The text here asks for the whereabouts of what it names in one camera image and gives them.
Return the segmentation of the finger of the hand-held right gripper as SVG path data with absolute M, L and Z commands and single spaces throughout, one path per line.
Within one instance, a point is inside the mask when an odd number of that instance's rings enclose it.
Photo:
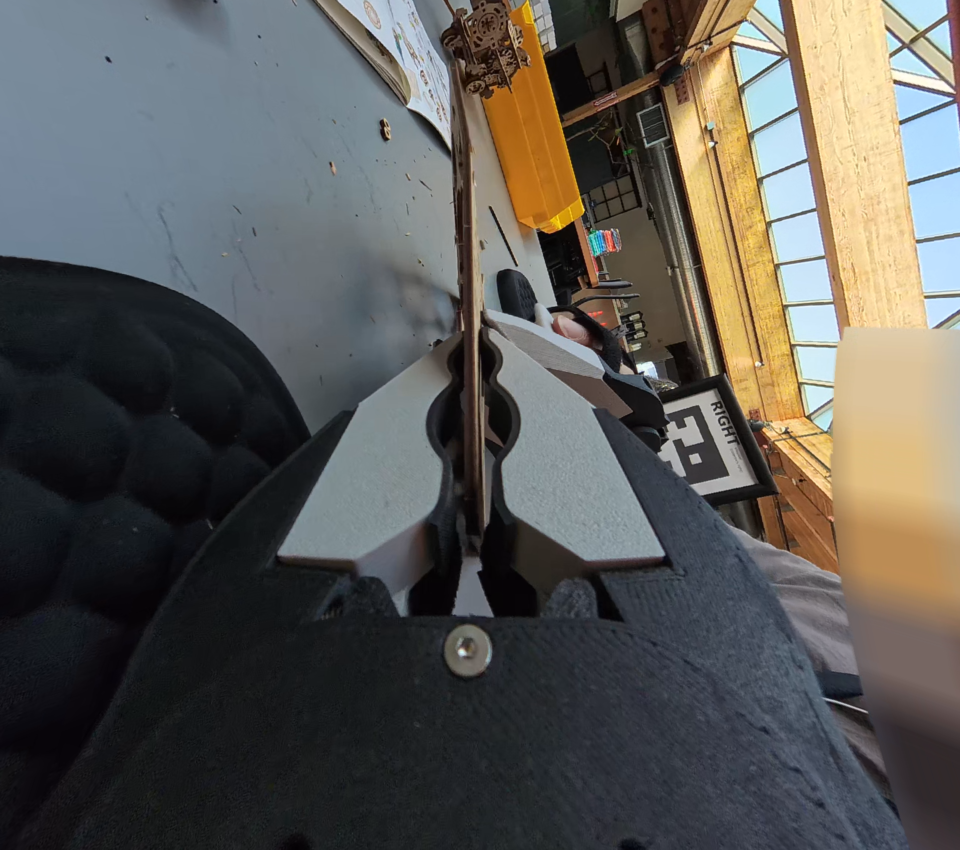
M 613 415 L 629 415 L 629 404 L 606 382 L 596 352 L 561 336 L 526 336 L 523 352 L 587 400 Z

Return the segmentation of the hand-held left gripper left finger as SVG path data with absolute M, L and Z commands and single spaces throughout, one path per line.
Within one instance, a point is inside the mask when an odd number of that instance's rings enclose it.
M 278 562 L 380 580 L 411 616 L 451 616 L 463 567 L 463 336 L 361 401 Z

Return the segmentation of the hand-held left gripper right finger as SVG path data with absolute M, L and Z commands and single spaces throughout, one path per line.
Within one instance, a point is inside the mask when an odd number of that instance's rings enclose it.
M 566 580 L 664 568 L 665 548 L 598 412 L 497 329 L 489 423 L 501 440 L 490 477 L 482 588 L 494 616 L 535 617 Z

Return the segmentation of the wooden parts sheet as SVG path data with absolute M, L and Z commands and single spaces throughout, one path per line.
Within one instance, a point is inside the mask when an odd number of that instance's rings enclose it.
M 486 476 L 489 409 L 484 378 L 485 340 L 482 323 L 484 280 L 475 199 L 474 146 L 463 85 L 464 69 L 455 56 L 449 56 L 448 71 L 453 209 L 462 327 L 462 501 L 467 545 L 471 554 L 481 561 L 485 555 L 489 524 Z

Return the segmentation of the person's right hand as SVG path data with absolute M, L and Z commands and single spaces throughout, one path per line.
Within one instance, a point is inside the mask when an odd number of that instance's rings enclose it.
M 557 312 L 552 317 L 552 328 L 558 336 L 597 352 L 602 349 L 603 328 L 598 333 L 593 324 L 585 324 L 569 312 Z

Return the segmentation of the black framed marker sign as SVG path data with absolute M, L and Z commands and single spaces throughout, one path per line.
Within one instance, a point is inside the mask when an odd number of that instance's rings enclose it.
M 708 504 L 775 496 L 774 475 L 726 375 L 662 396 L 666 437 L 659 457 Z

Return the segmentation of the thin dark wooden stick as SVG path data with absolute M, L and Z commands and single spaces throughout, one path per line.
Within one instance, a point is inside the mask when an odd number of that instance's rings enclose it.
M 506 249 L 507 249 L 507 252 L 508 252 L 509 255 L 510 255 L 510 260 L 511 260 L 511 262 L 512 262 L 513 268 L 514 268 L 514 269 L 519 269 L 519 267 L 520 267 L 519 259 L 518 259 L 517 255 L 516 255 L 516 253 L 514 252 L 514 249 L 513 249 L 512 245 L 510 244 L 510 241 L 509 241 L 509 239 L 508 239 L 508 237 L 507 237 L 507 234 L 506 234 L 506 232 L 504 231 L 503 226 L 502 226 L 502 224 L 501 224 L 500 221 L 499 221 L 499 218 L 498 218 L 498 216 L 497 216 L 497 213 L 496 213 L 494 207 L 493 207 L 492 205 L 488 205 L 487 208 L 488 208 L 488 211 L 489 211 L 489 213 L 490 213 L 490 216 L 491 216 L 491 218 L 492 218 L 492 220 L 493 220 L 493 223 L 494 223 L 494 225 L 495 225 L 495 227 L 496 227 L 496 230 L 497 230 L 497 232 L 498 232 L 498 234 L 499 234 L 499 236 L 500 236 L 503 244 L 505 245 L 505 247 L 506 247 Z

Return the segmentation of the wooden cabinet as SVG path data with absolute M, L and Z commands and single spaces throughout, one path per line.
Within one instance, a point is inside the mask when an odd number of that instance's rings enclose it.
M 758 505 L 765 540 L 839 574 L 832 484 L 833 436 L 805 417 L 756 423 L 754 434 L 774 478 Z

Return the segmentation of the yellow plastic bin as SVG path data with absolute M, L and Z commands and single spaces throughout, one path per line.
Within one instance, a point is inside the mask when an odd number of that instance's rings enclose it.
M 531 64 L 483 106 L 517 221 L 554 234 L 580 219 L 584 206 L 529 1 L 510 20 Z

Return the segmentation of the wooden gear mechanism assembly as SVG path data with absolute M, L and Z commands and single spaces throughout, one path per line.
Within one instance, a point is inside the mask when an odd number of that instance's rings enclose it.
M 456 10 L 440 35 L 442 47 L 463 64 L 463 88 L 491 99 L 498 89 L 510 91 L 517 74 L 532 65 L 523 47 L 523 31 L 498 1 L 478 0 L 471 11 Z

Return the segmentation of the silver ventilation duct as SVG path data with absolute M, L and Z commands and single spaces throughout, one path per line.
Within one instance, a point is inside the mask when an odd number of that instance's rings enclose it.
M 725 371 L 725 362 L 673 141 L 643 147 L 639 170 L 677 302 L 690 372 L 697 379 L 716 376 Z

